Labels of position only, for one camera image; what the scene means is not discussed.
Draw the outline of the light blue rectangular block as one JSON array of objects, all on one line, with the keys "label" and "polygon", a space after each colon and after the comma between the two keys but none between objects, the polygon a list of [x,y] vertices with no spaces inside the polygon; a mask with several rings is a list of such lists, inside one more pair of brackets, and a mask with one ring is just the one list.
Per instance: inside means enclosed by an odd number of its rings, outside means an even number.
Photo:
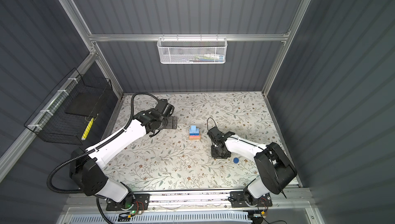
[{"label": "light blue rectangular block", "polygon": [[199,129],[189,130],[189,135],[190,136],[199,136],[200,135],[200,130]]}]

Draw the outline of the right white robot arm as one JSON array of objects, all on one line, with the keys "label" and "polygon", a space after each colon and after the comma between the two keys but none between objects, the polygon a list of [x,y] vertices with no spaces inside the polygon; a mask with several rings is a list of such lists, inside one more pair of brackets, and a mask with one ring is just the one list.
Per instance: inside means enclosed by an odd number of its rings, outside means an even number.
[{"label": "right white robot arm", "polygon": [[262,196],[283,193],[284,188],[297,176],[297,170],[279,144],[258,144],[241,138],[233,132],[223,133],[216,126],[207,132],[211,140],[211,156],[227,159],[235,153],[256,164],[259,177],[243,190],[244,199],[255,204]]}]

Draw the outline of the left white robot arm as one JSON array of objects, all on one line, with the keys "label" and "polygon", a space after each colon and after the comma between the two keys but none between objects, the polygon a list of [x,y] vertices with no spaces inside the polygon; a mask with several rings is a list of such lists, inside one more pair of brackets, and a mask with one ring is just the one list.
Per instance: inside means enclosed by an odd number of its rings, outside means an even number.
[{"label": "left white robot arm", "polygon": [[166,99],[159,99],[156,107],[131,115],[131,120],[107,139],[88,148],[93,150],[87,156],[71,163],[70,177],[87,196],[105,197],[130,208],[134,193],[124,184],[108,178],[104,167],[127,146],[151,133],[151,137],[165,129],[170,121],[174,106]]}]

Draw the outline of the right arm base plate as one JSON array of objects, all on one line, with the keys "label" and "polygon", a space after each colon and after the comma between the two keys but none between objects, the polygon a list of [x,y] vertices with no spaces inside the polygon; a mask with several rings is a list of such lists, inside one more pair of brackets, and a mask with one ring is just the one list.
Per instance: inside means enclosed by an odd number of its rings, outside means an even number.
[{"label": "right arm base plate", "polygon": [[243,191],[231,191],[229,194],[230,196],[227,200],[231,203],[233,208],[268,208],[273,206],[269,193],[262,195],[259,198],[255,198],[250,193]]}]

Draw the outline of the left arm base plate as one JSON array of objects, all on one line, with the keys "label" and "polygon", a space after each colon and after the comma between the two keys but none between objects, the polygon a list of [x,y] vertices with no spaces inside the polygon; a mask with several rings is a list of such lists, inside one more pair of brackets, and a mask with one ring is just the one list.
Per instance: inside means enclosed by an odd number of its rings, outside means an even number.
[{"label": "left arm base plate", "polygon": [[150,194],[128,194],[121,202],[107,199],[106,211],[145,211],[148,209]]}]

